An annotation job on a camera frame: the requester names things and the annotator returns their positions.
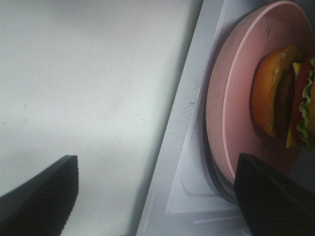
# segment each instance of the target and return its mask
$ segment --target black rubber pad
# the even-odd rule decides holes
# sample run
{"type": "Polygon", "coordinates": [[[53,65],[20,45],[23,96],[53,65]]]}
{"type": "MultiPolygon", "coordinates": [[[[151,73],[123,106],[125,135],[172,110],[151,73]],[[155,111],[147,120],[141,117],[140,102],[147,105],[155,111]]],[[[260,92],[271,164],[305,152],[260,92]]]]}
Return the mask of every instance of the black rubber pad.
{"type": "Polygon", "coordinates": [[[253,236],[315,236],[315,194],[240,154],[234,190],[253,236]]]}
{"type": "Polygon", "coordinates": [[[64,156],[0,198],[0,235],[59,236],[78,187],[77,156],[64,156]]]}

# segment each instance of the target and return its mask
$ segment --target white table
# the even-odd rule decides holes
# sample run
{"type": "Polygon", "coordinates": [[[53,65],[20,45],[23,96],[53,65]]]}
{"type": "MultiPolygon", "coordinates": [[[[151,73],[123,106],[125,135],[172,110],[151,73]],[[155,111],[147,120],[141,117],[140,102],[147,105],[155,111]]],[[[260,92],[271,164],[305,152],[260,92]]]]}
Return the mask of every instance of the white table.
{"type": "Polygon", "coordinates": [[[66,154],[63,236],[135,232],[202,0],[0,2],[0,195],[66,154]]]}

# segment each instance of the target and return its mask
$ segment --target hamburger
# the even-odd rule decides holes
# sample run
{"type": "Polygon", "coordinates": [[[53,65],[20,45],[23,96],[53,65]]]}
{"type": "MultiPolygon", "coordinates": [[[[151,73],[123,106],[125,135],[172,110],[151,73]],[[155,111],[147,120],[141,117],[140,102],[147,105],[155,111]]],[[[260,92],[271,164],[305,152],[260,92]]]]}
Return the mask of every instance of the hamburger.
{"type": "Polygon", "coordinates": [[[286,147],[315,147],[315,53],[296,46],[268,54],[259,64],[252,88],[252,117],[286,147]]]}

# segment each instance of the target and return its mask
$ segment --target tomato slice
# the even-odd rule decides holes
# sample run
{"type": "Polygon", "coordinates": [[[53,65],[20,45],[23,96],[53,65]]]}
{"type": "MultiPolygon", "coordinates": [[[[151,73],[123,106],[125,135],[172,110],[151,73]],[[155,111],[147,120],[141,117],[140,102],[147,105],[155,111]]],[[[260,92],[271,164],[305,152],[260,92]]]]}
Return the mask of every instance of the tomato slice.
{"type": "Polygon", "coordinates": [[[302,119],[302,113],[299,110],[299,106],[301,102],[305,100],[303,98],[303,89],[305,86],[309,84],[308,77],[310,75],[310,70],[314,70],[312,64],[310,63],[310,60],[315,57],[315,52],[311,53],[305,60],[305,62],[302,64],[300,75],[295,82],[295,91],[294,91],[294,98],[293,98],[293,104],[292,104],[292,134],[294,137],[295,142],[297,145],[303,146],[304,141],[301,139],[300,132],[296,129],[297,124],[302,119]]]}

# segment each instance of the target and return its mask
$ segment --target pink plate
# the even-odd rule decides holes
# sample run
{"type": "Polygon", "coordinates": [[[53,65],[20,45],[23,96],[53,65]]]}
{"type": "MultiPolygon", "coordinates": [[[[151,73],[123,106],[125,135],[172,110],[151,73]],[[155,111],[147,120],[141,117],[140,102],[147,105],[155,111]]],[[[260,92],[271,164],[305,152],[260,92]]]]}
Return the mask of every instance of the pink plate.
{"type": "Polygon", "coordinates": [[[284,143],[267,137],[254,124],[250,106],[259,62],[288,45],[311,50],[311,27],[297,4],[278,1],[246,16],[218,55],[207,95],[207,133],[216,164],[232,183],[241,152],[256,155],[283,174],[294,165],[298,149],[285,149],[284,143]]]}

